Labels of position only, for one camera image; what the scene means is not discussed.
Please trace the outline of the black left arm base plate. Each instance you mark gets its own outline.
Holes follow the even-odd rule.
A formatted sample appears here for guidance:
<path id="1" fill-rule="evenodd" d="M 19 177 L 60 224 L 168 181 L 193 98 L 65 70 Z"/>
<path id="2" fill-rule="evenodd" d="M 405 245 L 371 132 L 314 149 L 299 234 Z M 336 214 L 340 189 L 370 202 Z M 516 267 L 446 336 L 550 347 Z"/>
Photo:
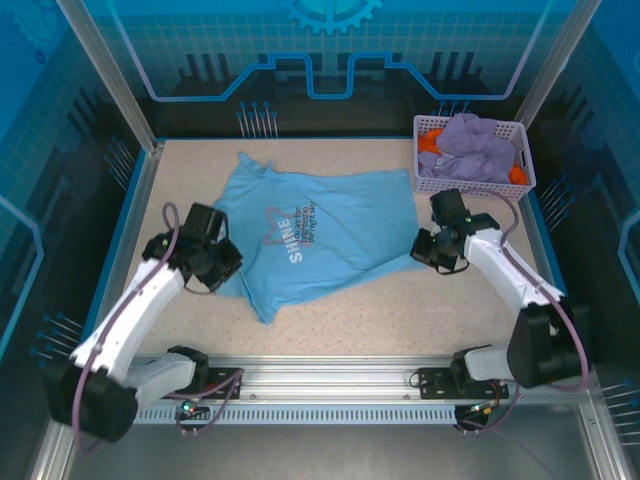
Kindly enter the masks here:
<path id="1" fill-rule="evenodd" d="M 243 382 L 243 369 L 234 368 L 210 368 L 205 391 L 207 400 L 231 400 L 240 398 Z"/>

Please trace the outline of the aluminium frame post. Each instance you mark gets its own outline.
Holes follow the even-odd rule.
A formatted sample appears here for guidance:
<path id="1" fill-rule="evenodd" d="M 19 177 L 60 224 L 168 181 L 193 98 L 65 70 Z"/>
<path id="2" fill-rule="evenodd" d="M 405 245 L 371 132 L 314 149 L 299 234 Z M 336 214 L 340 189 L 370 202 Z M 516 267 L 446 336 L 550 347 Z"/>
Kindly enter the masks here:
<path id="1" fill-rule="evenodd" d="M 157 138 L 84 2 L 55 1 L 141 148 L 155 155 Z"/>
<path id="2" fill-rule="evenodd" d="M 515 120 L 526 129 L 535 120 L 601 2 L 602 0 L 576 0 L 515 116 Z"/>

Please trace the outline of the purple t-shirt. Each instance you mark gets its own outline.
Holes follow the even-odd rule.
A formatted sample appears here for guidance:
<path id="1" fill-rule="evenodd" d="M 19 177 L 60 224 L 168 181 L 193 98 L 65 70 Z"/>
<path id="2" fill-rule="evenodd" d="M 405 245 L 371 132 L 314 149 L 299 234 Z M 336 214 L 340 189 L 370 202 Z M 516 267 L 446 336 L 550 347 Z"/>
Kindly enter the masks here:
<path id="1" fill-rule="evenodd" d="M 482 183 L 511 182 L 516 148 L 495 135 L 497 121 L 460 113 L 442 128 L 417 137 L 418 174 L 423 178 Z"/>

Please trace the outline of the white plastic lattice basket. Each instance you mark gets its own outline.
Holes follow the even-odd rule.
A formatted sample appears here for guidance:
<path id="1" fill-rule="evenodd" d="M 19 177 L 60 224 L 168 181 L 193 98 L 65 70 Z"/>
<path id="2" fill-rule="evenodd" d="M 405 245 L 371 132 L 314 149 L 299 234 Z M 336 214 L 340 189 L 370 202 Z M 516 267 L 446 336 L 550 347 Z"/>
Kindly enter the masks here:
<path id="1" fill-rule="evenodd" d="M 529 149 L 529 142 L 525 127 L 519 122 L 496 120 L 497 127 L 495 129 L 495 135 L 508 140 L 515 146 L 516 157 L 514 163 L 525 170 L 525 173 L 528 176 L 527 185 L 441 180 L 420 177 L 417 165 L 418 135 L 426 133 L 429 129 L 442 128 L 452 117 L 417 115 L 413 119 L 414 190 L 416 192 L 429 193 L 457 188 L 461 191 L 468 191 L 472 195 L 483 196 L 488 190 L 490 190 L 498 192 L 511 200 L 518 201 L 532 190 L 536 185 L 533 160 Z"/>

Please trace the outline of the orange t-shirt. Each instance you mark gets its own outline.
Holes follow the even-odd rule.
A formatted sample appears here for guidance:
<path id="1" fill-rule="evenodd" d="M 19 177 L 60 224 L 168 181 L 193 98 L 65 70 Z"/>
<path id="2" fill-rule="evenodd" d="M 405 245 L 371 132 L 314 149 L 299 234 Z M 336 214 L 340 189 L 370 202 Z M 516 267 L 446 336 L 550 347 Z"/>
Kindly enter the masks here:
<path id="1" fill-rule="evenodd" d="M 417 140 L 421 177 L 482 183 L 527 185 L 525 170 L 514 163 L 516 149 L 493 133 L 446 135 L 443 129 Z"/>

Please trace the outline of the light blue printed t-shirt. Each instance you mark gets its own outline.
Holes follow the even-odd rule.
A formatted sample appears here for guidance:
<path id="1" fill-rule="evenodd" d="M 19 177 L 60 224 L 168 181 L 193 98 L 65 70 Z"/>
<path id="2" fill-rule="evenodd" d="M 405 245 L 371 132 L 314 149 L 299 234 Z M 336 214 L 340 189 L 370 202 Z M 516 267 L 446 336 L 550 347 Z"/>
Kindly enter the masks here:
<path id="1" fill-rule="evenodd" d="M 410 256 L 419 225 L 405 169 L 314 176 L 241 153 L 214 205 L 243 257 L 218 293 L 246 299 L 264 324 L 284 306 L 420 266 Z"/>

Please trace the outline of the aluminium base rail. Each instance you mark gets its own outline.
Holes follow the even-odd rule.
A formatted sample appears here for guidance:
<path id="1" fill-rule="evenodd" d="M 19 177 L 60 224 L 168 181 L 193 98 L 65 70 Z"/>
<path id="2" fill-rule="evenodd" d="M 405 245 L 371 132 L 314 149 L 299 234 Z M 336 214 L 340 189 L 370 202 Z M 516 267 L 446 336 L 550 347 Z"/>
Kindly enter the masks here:
<path id="1" fill-rule="evenodd" d="M 447 368 L 449 355 L 212 355 L 213 367 L 244 370 L 246 404 L 406 404 L 420 401 L 423 367 Z"/>

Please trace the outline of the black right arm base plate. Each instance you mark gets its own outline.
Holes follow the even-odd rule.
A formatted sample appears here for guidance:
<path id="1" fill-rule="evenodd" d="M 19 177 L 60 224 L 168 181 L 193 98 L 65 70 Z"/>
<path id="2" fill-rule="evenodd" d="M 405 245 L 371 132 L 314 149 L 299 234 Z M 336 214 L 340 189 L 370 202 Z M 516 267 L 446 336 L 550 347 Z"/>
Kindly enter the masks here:
<path id="1" fill-rule="evenodd" d="M 509 399 L 507 385 L 495 380 L 477 381 L 450 368 L 420 368 L 418 389 L 422 400 Z"/>

